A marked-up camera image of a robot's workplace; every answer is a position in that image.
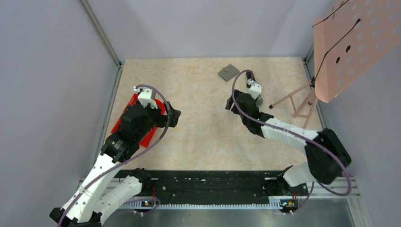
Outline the grey card holder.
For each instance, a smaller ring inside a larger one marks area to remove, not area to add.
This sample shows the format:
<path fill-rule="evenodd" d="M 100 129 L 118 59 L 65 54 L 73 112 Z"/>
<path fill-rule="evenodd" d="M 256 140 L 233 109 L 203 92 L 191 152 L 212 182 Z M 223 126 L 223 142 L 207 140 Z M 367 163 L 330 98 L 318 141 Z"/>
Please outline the grey card holder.
<path fill-rule="evenodd" d="M 218 75 L 225 81 L 228 82 L 239 73 L 239 69 L 232 64 L 225 66 L 218 72 Z"/>

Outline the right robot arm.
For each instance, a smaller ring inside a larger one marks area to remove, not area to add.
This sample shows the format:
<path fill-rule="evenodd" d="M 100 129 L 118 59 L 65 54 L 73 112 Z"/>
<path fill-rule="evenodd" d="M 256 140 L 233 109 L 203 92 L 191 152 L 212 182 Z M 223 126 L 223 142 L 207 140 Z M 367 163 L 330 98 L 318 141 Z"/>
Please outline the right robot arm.
<path fill-rule="evenodd" d="M 280 121 L 271 114 L 261 112 L 250 94 L 234 90 L 227 99 L 225 109 L 239 115 L 250 133 L 280 141 L 306 156 L 305 163 L 289 166 L 280 173 L 278 180 L 285 186 L 295 187 L 314 181 L 331 184 L 352 162 L 333 130 L 307 130 Z"/>

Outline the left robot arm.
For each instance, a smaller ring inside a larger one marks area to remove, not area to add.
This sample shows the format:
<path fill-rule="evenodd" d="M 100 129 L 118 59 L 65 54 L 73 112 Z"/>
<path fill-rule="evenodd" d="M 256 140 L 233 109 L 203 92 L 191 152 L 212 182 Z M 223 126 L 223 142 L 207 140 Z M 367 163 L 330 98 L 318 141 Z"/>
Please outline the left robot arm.
<path fill-rule="evenodd" d="M 130 197 L 141 193 L 142 187 L 151 182 L 151 175 L 144 169 L 131 171 L 126 179 L 106 196 L 103 192 L 122 167 L 133 159 L 140 142 L 155 127 L 167 129 L 175 127 L 181 111 L 165 102 L 166 113 L 150 104 L 143 106 L 139 102 L 126 107 L 120 116 L 120 124 L 101 148 L 94 166 L 84 182 L 68 202 L 60 208 L 54 208 L 50 218 L 59 227 L 100 227 L 108 217 Z"/>

